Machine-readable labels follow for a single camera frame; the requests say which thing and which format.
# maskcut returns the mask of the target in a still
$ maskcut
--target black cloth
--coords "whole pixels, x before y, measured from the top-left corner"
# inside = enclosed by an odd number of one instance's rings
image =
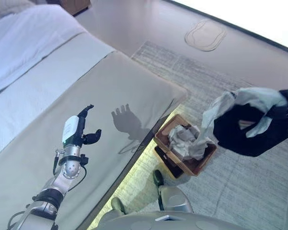
[[[218,144],[238,154],[257,157],[288,138],[288,117],[273,119],[264,133],[247,138],[246,133],[258,124],[263,115],[263,112],[250,104],[234,105],[231,110],[214,120],[213,134],[218,139]],[[241,130],[240,120],[255,123]]]

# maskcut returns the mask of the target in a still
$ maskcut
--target robotic hand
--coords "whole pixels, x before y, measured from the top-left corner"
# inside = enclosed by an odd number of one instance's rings
[[[64,126],[62,135],[63,148],[56,150],[56,157],[53,165],[53,177],[50,178],[41,192],[32,197],[33,203],[30,204],[23,213],[18,222],[10,225],[8,230],[57,230],[55,219],[61,202],[67,192],[75,188],[86,176],[85,165],[88,163],[88,158],[80,155],[80,149],[83,144],[90,145],[99,141],[101,130],[96,133],[83,134],[85,127],[85,118],[90,109],[94,106],[90,105],[81,111],[77,116],[70,117]],[[60,155],[63,154],[59,161],[59,168],[56,170]],[[80,173],[80,168],[83,168],[85,175],[83,179],[74,187],[70,188],[73,180]]]

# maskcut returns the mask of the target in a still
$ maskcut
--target cable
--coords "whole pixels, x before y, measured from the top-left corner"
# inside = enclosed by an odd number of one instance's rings
[[[119,151],[119,154],[123,154],[123,153],[126,153],[130,150],[133,150],[134,147],[128,149],[128,150],[125,150],[128,146],[132,145],[136,140],[132,140],[132,142],[130,142],[128,145],[126,145],[125,147],[123,147],[120,151]]]
[[[8,222],[8,228],[7,228],[7,230],[11,230],[14,226],[15,226],[15,224],[17,223],[13,223],[12,225],[11,225],[11,221],[16,217],[16,216],[18,216],[18,215],[20,215],[20,214],[23,214],[24,213],[24,211],[21,211],[21,212],[17,212],[17,213],[15,213],[14,215],[12,215],[12,217],[10,218],[10,220],[9,220],[9,222]]]
[[[55,157],[55,158],[54,158],[53,169],[52,169],[53,175],[56,174],[56,168],[57,168],[58,160],[59,160],[59,157]]]
[[[75,184],[72,188],[70,188],[69,190],[68,190],[68,192],[70,192],[71,190],[73,190],[75,187],[77,187],[84,179],[85,179],[85,177],[86,177],[86,173],[87,173],[87,171],[86,171],[86,168],[84,167],[84,166],[82,166],[81,165],[81,167],[84,169],[84,177],[81,179],[81,181],[79,181],[77,184]]]

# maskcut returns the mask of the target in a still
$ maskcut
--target gray carpet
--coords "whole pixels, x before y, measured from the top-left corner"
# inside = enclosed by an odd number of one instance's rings
[[[224,91],[251,85],[209,69],[199,61],[146,42],[132,57],[153,73],[190,91],[174,113],[200,125],[202,113]],[[198,177],[171,178],[154,154],[152,141],[113,196],[129,213],[158,210],[152,172],[159,169],[168,185],[177,185],[195,213],[222,219],[250,230],[282,230],[288,206],[288,140],[257,158],[218,148]],[[110,210],[109,202],[93,222]]]

